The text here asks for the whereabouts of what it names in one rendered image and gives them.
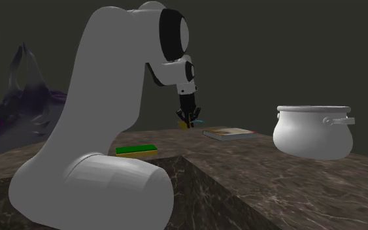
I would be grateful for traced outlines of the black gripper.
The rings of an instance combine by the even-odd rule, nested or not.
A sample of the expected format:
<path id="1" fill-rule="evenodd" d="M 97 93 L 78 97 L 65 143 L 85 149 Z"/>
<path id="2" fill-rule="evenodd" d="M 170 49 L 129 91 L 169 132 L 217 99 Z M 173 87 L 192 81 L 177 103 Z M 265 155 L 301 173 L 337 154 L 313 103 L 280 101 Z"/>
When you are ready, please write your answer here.
<path id="1" fill-rule="evenodd" d="M 179 95 L 180 109 L 176 111 L 176 115 L 180 118 L 179 121 L 185 121 L 188 124 L 187 115 L 190 114 L 190 127 L 194 127 L 193 122 L 198 118 L 201 108 L 196 107 L 195 94 Z"/>

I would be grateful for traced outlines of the yellow and blue small object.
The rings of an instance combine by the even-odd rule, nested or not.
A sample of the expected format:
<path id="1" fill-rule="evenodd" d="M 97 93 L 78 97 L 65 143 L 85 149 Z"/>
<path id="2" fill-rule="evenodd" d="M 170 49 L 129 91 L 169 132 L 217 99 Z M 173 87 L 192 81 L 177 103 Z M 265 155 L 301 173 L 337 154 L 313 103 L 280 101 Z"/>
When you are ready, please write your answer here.
<path id="1" fill-rule="evenodd" d="M 178 128 L 179 129 L 191 129 L 191 128 L 194 128 L 197 124 L 202 124 L 202 123 L 204 123 L 203 120 L 194 120 L 190 122 L 189 125 L 187 125 L 185 121 L 178 121 Z"/>

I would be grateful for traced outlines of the book with pale cover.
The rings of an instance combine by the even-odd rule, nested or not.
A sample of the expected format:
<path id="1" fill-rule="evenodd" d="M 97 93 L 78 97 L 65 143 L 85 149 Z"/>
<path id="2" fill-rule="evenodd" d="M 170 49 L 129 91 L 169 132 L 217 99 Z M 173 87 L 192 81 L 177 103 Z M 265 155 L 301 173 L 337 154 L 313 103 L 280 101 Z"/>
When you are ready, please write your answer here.
<path id="1" fill-rule="evenodd" d="M 220 141 L 254 139 L 258 136 L 255 131 L 240 128 L 206 129 L 203 135 Z"/>

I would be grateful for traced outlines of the green and yellow sponge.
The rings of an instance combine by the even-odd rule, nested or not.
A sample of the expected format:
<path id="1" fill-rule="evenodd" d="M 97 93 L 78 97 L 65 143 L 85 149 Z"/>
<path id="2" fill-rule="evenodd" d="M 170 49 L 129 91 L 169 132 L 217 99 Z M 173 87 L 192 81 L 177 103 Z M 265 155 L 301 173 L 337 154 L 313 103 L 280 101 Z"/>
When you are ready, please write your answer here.
<path id="1" fill-rule="evenodd" d="M 118 157 L 140 158 L 156 156 L 157 154 L 158 149 L 153 144 L 116 148 L 116 156 Z"/>

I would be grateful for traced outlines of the marble patterned robot stand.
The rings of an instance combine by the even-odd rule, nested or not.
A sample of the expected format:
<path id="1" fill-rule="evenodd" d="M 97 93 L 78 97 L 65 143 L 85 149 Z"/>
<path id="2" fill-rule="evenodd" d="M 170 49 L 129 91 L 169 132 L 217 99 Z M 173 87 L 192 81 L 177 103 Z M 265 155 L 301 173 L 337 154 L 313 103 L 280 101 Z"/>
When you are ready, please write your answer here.
<path id="1" fill-rule="evenodd" d="M 173 183 L 175 203 L 165 230 L 281 230 L 185 157 L 153 159 Z M 9 177 L 0 178 L 0 230 L 57 230 L 34 223 L 12 207 Z"/>

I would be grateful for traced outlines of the purple spiky figure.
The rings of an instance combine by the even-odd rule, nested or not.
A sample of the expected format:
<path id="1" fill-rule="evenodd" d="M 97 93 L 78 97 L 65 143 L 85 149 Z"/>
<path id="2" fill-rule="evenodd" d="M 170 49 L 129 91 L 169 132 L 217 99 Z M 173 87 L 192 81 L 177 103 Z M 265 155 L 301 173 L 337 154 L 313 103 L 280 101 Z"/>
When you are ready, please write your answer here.
<path id="1" fill-rule="evenodd" d="M 48 139 L 67 94 L 46 85 L 34 54 L 18 47 L 8 68 L 8 87 L 0 102 L 0 154 Z"/>

